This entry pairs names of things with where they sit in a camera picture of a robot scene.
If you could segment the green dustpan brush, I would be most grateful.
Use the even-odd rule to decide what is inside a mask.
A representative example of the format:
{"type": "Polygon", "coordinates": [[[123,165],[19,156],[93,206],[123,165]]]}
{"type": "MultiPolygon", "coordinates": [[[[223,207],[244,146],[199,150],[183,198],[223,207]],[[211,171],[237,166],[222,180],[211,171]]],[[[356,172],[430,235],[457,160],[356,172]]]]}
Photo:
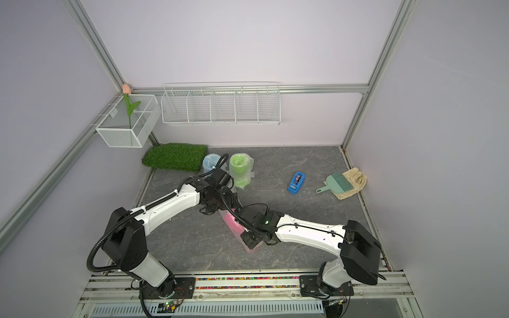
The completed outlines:
{"type": "Polygon", "coordinates": [[[334,194],[344,194],[353,190],[354,188],[350,181],[340,172],[336,172],[327,176],[325,183],[326,185],[318,188],[315,192],[322,193],[331,191],[334,194]]]}

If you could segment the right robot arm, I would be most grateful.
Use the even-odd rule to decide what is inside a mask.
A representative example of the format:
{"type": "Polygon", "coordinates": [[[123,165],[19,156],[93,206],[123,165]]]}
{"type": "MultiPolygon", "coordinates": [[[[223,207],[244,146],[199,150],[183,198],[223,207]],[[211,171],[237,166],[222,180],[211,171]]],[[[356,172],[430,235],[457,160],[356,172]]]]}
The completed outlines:
{"type": "Polygon", "coordinates": [[[277,245],[290,242],[310,246],[335,256],[325,262],[319,272],[319,285],[338,289],[355,280],[374,286],[387,278],[379,272],[381,244],[359,222],[349,220],[346,225],[324,225],[303,221],[289,214],[254,205],[241,205],[237,194],[222,187],[220,198],[227,211],[245,231],[243,242],[251,249],[260,242],[277,245]]]}

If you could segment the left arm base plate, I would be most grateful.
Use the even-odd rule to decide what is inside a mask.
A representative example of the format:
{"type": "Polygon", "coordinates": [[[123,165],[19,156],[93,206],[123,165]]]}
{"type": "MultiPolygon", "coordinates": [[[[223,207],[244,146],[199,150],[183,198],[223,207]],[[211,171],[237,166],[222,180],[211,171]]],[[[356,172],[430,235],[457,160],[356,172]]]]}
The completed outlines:
{"type": "Polygon", "coordinates": [[[195,286],[194,277],[176,277],[157,288],[143,281],[140,290],[144,299],[191,299],[195,286]]]}

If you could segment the pink plastic wine glass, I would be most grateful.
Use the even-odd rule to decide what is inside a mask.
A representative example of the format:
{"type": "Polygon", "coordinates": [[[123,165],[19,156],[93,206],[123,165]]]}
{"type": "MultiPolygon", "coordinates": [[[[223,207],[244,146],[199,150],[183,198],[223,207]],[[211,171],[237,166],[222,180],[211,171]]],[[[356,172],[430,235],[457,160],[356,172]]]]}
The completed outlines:
{"type": "Polygon", "coordinates": [[[232,214],[224,211],[222,218],[234,235],[241,236],[245,232],[245,228],[235,220],[232,214]]]}

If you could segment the artificial pink tulip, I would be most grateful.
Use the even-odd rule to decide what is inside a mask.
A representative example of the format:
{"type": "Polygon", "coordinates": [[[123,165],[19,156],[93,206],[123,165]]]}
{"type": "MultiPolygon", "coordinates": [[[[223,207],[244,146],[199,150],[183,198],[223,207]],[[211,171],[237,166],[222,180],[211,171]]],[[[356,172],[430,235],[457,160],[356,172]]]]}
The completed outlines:
{"type": "Polygon", "coordinates": [[[136,110],[136,108],[140,106],[141,102],[140,101],[136,101],[134,103],[131,102],[131,100],[129,99],[129,96],[132,94],[132,91],[131,91],[131,87],[128,84],[125,83],[122,85],[122,92],[123,92],[123,100],[126,104],[126,109],[127,109],[129,128],[131,129],[133,127],[132,122],[131,122],[131,115],[136,110]]]}

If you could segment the bubble wrap sheet stack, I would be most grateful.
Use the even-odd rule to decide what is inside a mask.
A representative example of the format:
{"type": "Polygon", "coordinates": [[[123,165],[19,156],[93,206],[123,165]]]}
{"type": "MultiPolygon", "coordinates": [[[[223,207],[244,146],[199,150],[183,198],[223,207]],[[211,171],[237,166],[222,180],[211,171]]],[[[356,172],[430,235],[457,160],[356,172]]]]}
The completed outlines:
{"type": "Polygon", "coordinates": [[[220,210],[220,216],[225,224],[228,226],[230,231],[233,233],[234,237],[240,242],[242,247],[246,250],[247,253],[254,253],[257,249],[259,249],[260,244],[256,245],[253,249],[250,249],[242,240],[241,234],[243,234],[246,229],[240,225],[235,218],[226,210],[220,210]]]}

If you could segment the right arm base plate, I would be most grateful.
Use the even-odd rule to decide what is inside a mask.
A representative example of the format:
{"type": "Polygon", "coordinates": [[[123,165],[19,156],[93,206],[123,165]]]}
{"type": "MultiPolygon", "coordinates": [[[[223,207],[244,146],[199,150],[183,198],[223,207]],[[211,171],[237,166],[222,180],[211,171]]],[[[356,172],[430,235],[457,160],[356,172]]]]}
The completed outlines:
{"type": "Polygon", "coordinates": [[[328,299],[331,297],[346,297],[354,295],[351,282],[342,284],[339,288],[333,288],[323,282],[319,282],[318,275],[299,276],[300,295],[318,299],[328,299]]]}

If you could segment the green artificial grass mat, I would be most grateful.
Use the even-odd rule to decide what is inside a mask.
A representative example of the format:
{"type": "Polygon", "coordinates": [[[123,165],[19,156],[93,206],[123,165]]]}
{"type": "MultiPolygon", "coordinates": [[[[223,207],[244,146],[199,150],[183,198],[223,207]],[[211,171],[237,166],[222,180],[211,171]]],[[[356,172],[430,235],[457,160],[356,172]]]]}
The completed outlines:
{"type": "Polygon", "coordinates": [[[142,164],[160,170],[198,172],[207,154],[208,146],[204,144],[159,144],[148,149],[142,164]]]}

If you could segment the blue tape dispenser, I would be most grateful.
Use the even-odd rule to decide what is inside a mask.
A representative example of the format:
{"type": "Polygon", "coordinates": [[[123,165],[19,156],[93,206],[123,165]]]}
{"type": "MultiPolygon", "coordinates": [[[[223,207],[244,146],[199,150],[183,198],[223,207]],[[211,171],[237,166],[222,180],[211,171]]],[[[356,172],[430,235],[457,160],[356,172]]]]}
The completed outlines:
{"type": "Polygon", "coordinates": [[[302,172],[295,173],[294,177],[292,178],[287,191],[292,194],[297,194],[299,190],[301,189],[302,185],[304,184],[304,181],[306,179],[306,175],[302,172]]]}

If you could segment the white mesh basket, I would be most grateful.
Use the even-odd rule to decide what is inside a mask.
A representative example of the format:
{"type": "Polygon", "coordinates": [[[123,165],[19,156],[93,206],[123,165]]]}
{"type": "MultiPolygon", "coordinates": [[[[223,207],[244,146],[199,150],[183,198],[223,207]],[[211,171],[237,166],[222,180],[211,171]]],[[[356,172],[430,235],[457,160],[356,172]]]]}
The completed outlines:
{"type": "Polygon", "coordinates": [[[131,94],[129,99],[141,102],[131,115],[131,129],[123,96],[95,128],[110,148],[143,148],[160,119],[162,109],[155,95],[131,94]]]}

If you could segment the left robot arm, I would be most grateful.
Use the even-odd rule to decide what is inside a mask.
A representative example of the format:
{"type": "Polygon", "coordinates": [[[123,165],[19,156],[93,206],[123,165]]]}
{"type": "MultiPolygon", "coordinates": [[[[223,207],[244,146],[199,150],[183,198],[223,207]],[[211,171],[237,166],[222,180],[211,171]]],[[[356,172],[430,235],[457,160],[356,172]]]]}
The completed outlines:
{"type": "Polygon", "coordinates": [[[221,188],[234,184],[232,177],[221,169],[228,158],[228,154],[222,155],[213,170],[183,179],[177,189],[150,204],[131,210],[116,209],[105,233],[87,257],[87,269],[90,272],[120,270],[153,287],[159,297],[170,297],[176,289],[174,275],[149,253],[146,237],[191,207],[201,205],[200,212],[204,215],[225,210],[221,188]]]}

